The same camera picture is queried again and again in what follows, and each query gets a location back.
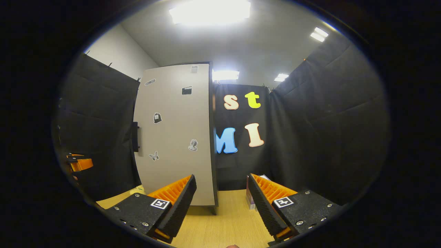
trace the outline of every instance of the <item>ceiling light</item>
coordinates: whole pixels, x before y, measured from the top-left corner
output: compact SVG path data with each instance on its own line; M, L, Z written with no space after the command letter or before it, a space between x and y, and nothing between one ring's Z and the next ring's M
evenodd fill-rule
M285 81L285 79L287 77L289 77L289 75L280 73L279 75L277 75L277 77L274 79L274 81L283 82L283 81Z
M323 42L325 40L325 38L323 36L321 36L321 35L319 35L317 33L312 33L311 37L316 39L316 40L318 40L318 41L320 41L320 42Z
M239 79L238 71L213 71L213 81L237 79Z
M250 6L245 0L194 0L169 12L174 24L226 24L249 18Z
M327 36L328 36L328 33L326 33L325 31L323 31L323 30L321 30L321 29L319 29L318 27L316 27L316 28L314 29L314 31L316 31L319 35L321 35L321 36L323 36L323 37L327 37Z

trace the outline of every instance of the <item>white door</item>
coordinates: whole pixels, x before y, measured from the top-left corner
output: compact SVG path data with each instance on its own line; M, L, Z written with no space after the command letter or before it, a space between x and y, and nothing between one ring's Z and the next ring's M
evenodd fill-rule
M209 127L210 83L209 64L144 71L134 121L140 127L136 166L147 194L194 174L197 190L191 204L215 204L210 156L214 150Z

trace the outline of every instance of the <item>white wall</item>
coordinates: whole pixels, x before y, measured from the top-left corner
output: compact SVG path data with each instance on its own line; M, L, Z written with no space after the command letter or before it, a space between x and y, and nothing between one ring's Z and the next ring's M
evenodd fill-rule
M134 79L158 65L124 30L116 25L95 41L84 53Z

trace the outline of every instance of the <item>wooden table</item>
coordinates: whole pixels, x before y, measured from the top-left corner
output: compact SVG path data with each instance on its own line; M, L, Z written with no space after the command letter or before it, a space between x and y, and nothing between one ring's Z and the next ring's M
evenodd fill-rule
M171 245L177 248L266 248L274 241L256 210L249 210L244 190L219 191L216 215L209 208L190 206L178 235ZM142 186L97 203L107 209L134 193L144 194Z

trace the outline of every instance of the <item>butterfly sticker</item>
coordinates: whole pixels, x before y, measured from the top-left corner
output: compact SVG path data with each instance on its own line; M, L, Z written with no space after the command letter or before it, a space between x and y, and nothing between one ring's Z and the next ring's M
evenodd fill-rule
M149 154L149 157L151 157L153 159L153 161L159 159L158 151L155 151L155 155Z

